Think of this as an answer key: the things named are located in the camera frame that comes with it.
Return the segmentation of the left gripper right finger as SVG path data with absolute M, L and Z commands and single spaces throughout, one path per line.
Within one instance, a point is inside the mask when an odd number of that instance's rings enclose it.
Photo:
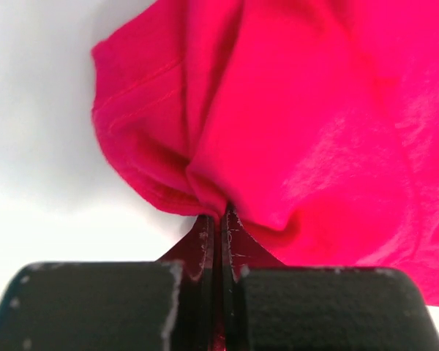
M 228 207 L 221 221 L 227 350 L 439 350 L 418 287 L 385 267 L 292 267 Z

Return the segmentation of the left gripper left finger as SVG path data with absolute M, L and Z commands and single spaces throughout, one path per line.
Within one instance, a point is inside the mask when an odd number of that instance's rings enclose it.
M 153 262 L 41 262 L 0 301 L 0 350 L 210 350 L 214 223 Z

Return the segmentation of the pink t shirt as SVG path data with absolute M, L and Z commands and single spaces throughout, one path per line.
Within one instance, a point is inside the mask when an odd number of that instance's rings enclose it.
M 439 1 L 156 1 L 92 51 L 97 139 L 161 211 L 439 306 Z

